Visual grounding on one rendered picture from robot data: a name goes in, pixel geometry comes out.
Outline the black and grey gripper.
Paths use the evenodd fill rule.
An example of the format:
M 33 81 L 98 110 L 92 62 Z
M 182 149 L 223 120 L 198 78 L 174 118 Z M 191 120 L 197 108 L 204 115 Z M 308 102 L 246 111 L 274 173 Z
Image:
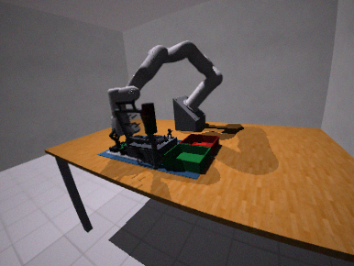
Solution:
M 111 128 L 112 132 L 109 137 L 116 143 L 116 146 L 121 149 L 121 143 L 119 141 L 120 137 L 125 135 L 116 116 L 111 117 Z M 115 135 L 114 135 L 115 134 Z

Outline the green circuit board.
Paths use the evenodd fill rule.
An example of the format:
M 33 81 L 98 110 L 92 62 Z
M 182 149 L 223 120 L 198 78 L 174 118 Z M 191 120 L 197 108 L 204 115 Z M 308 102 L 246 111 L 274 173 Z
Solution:
M 127 145 L 126 143 L 122 143 L 122 144 L 121 144 L 121 149 L 126 149 L 126 145 Z M 121 150 L 121 149 L 120 149 L 120 150 Z

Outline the green open-top bin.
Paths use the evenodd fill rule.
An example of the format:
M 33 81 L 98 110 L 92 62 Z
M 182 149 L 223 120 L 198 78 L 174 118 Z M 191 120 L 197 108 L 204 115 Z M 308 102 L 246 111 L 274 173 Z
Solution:
M 200 174 L 211 158 L 211 147 L 178 143 L 161 157 L 164 167 Z

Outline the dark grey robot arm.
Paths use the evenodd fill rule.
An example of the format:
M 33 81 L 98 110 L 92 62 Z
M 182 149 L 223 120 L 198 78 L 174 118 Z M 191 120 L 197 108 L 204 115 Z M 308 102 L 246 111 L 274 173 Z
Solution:
M 183 101 L 188 109 L 197 112 L 197 107 L 222 83 L 223 76 L 215 65 L 191 41 L 187 40 L 168 49 L 161 45 L 154 47 L 149 51 L 147 59 L 144 60 L 125 88 L 108 90 L 112 116 L 116 116 L 114 110 L 118 109 L 116 101 L 137 101 L 139 99 L 140 90 L 155 76 L 163 63 L 177 62 L 185 58 L 207 77 L 199 84 L 188 100 Z

